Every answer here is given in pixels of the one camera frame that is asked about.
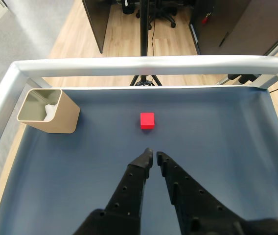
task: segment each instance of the black cable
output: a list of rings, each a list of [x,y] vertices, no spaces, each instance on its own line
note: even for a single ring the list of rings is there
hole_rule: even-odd
[[[275,92],[275,91],[278,91],[278,88],[276,90],[271,91],[270,93]]]
[[[153,46],[153,38],[154,38],[154,32],[155,32],[155,12],[156,12],[156,0],[154,0],[154,19],[153,19],[153,34],[152,34],[152,39],[151,39],[151,44],[152,44],[152,56],[154,56],[154,46]]]

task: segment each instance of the white tissue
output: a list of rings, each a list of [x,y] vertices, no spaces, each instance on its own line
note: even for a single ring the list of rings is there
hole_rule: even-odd
[[[54,118],[54,114],[56,111],[56,105],[47,104],[46,105],[46,117],[44,121],[51,121]]]

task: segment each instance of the black tripod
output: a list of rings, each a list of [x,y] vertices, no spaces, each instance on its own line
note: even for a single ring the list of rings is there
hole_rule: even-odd
[[[140,0],[140,56],[148,56],[148,23],[149,23],[149,0]],[[161,86],[156,75],[151,75],[158,86]],[[136,83],[139,75],[135,75],[130,86],[154,86],[152,81],[147,80],[147,75],[141,75],[141,79]]]

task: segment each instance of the cabinet handle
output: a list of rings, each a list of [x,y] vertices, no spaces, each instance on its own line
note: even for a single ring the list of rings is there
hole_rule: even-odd
[[[222,46],[222,44],[225,42],[225,40],[226,40],[226,38],[228,37],[228,35],[229,35],[229,32],[227,32],[227,33],[225,34],[225,37],[223,38],[223,40],[222,40],[221,43],[219,44],[219,47]]]

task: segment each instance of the gray carpet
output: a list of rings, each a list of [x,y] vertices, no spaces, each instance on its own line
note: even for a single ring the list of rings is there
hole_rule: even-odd
[[[73,0],[6,0],[6,3],[10,10],[0,20],[0,82],[13,61],[47,58]],[[24,89],[0,141],[0,175],[19,126],[17,112],[29,88]]]

